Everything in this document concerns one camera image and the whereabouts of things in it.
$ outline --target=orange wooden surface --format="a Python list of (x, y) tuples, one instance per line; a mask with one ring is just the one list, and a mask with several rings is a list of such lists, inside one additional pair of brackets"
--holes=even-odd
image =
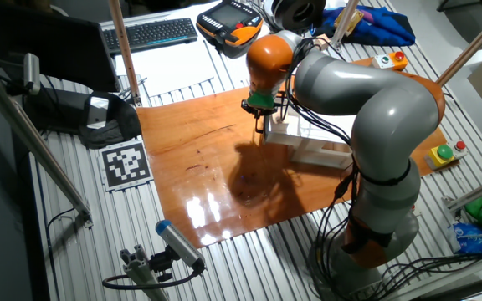
[[(201, 247), (327, 207), (341, 171), (289, 162), (287, 146), (260, 143), (241, 109), (248, 89), (137, 108), (165, 218)], [(438, 129), (413, 153), (422, 176)]]

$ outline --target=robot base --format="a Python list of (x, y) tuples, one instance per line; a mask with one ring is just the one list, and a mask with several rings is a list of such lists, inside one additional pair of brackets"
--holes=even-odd
[(314, 285), (320, 293), (322, 301), (339, 300), (338, 296), (340, 295), (345, 298), (362, 301), (369, 298), (377, 285), (382, 281), (381, 274), (376, 268), (360, 268), (354, 264), (348, 256), (346, 257), (349, 258), (349, 260), (344, 257), (346, 254), (338, 247), (343, 241), (344, 236), (342, 234), (343, 232), (334, 239), (331, 247), (331, 260), (341, 260), (343, 262), (343, 264), (340, 265), (341, 267), (349, 266), (345, 269), (341, 268), (339, 273), (334, 270), (331, 272), (334, 286), (339, 290), (338, 292), (331, 288), (330, 284), (320, 273), (314, 246), (310, 249), (308, 264), (312, 271)]

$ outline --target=metal pole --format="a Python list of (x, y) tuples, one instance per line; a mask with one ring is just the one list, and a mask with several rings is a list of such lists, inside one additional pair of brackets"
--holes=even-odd
[(87, 227), (92, 226), (89, 206), (83, 201), (74, 184), (66, 176), (51, 151), (44, 144), (42, 137), (27, 117), (22, 106), (12, 97), (8, 96), (5, 87), (0, 82), (0, 112), (8, 121), (13, 131), (33, 153), (34, 157), (48, 172), (51, 179), (74, 205), (79, 214), (84, 218)]
[(121, 4), (118, 0), (109, 0), (110, 14), (113, 17), (115, 25), (116, 37), (120, 45), (120, 52), (124, 59), (127, 78), (130, 81), (131, 96), (136, 106), (142, 106), (141, 96), (139, 94), (139, 84), (133, 68), (133, 60), (131, 60), (130, 42), (127, 39), (126, 26), (124, 26), (124, 17), (122, 16)]
[(341, 38), (345, 34), (349, 23), (351, 22), (352, 15), (355, 13), (356, 5), (360, 0), (349, 0), (349, 3), (343, 8), (343, 15), (341, 16), (341, 21), (338, 24), (338, 28), (334, 32), (334, 36), (331, 38), (331, 44), (334, 46), (339, 46), (341, 43)]
[(477, 200), (478, 198), (482, 197), (482, 185), (478, 187), (477, 189), (474, 189), (473, 191), (463, 195), (462, 197), (456, 199), (455, 201), (452, 201), (448, 205), (448, 209), (450, 212), (455, 212), (462, 206)]
[(477, 38), (470, 43), (467, 49), (465, 49), (460, 56), (444, 71), (440, 78), (436, 81), (440, 87), (444, 86), (449, 82), (453, 76), (459, 72), (459, 70), (466, 64), (469, 59), (482, 47), (482, 32), (477, 36)]

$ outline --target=black keyboard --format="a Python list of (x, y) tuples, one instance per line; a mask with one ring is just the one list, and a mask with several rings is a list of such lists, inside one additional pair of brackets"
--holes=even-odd
[[(190, 18), (145, 23), (126, 27), (130, 40), (131, 52), (160, 48), (179, 43), (191, 43), (197, 40)], [(104, 31), (105, 41), (110, 54), (121, 52), (114, 29)]]

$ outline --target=emergency stop button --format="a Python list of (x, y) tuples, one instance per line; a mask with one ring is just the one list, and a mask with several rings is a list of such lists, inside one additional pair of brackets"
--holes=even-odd
[(463, 141), (459, 141), (455, 145), (455, 149), (457, 149), (457, 151), (462, 151), (465, 148), (466, 148), (466, 144)]
[(398, 61), (398, 62), (401, 62), (403, 59), (405, 58), (405, 54), (401, 51), (397, 51), (395, 53), (395, 59)]

